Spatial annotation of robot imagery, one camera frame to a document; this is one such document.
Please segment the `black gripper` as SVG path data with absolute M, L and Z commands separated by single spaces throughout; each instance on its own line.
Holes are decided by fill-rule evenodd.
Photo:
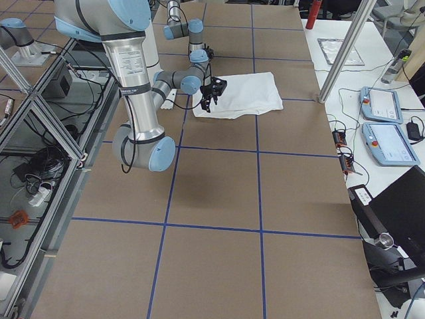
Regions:
M 210 112 L 211 99 L 214 101 L 214 104 L 217 104 L 218 97 L 222 96 L 222 93 L 227 87 L 228 82 L 224 79 L 213 76 L 208 85 L 202 85 L 200 91 L 202 94 L 201 98 L 201 108 Z

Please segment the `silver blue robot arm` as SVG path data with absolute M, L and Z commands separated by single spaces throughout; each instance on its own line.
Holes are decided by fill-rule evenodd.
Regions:
M 67 37 L 102 43 L 125 100 L 129 120 L 113 140 L 113 151 L 124 172 L 133 167 L 165 171 L 173 162 L 175 142 L 157 119 L 157 111 L 174 89 L 201 93 L 198 105 L 209 111 L 227 82 L 211 74 L 211 50 L 204 46 L 203 22 L 179 20 L 179 1 L 167 4 L 165 37 L 189 38 L 190 67 L 161 70 L 148 1 L 55 1 L 57 30 Z
M 167 22 L 163 28 L 167 40 L 189 38 L 188 52 L 204 49 L 203 22 L 198 19 L 188 19 L 181 7 L 180 1 L 167 1 Z

